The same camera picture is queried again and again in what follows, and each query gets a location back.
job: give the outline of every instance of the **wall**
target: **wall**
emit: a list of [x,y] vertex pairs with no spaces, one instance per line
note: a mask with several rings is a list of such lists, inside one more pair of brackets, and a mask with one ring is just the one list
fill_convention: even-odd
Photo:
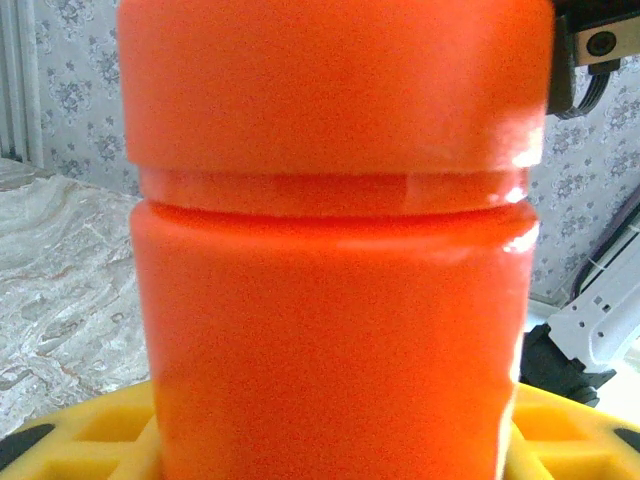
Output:
[[[33,0],[45,166],[138,193],[125,160],[117,0]],[[542,218],[532,289],[552,298],[640,183],[640,58],[625,62],[586,119],[550,118],[530,199]]]

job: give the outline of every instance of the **orange lid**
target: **orange lid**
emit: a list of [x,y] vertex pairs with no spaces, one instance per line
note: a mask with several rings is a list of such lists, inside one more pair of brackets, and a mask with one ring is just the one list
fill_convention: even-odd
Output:
[[123,0],[118,32],[143,175],[465,174],[540,158],[548,0]]

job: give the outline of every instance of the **orange jar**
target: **orange jar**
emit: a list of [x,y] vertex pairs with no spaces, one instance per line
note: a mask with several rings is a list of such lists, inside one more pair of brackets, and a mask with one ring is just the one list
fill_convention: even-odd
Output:
[[122,1],[166,480],[495,478],[551,25],[547,0]]

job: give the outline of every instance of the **yellow grid base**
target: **yellow grid base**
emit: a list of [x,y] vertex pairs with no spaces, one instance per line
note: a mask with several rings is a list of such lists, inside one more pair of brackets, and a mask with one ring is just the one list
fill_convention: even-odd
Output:
[[[0,480],[161,480],[149,383],[24,425],[55,429]],[[614,430],[638,427],[521,385],[504,480],[640,480],[640,453]]]

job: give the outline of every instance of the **screw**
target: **screw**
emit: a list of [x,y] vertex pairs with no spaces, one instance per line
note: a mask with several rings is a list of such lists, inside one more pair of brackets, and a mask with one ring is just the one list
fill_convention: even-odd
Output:
[[618,39],[611,32],[598,32],[587,42],[587,50],[594,57],[604,57],[613,52]]

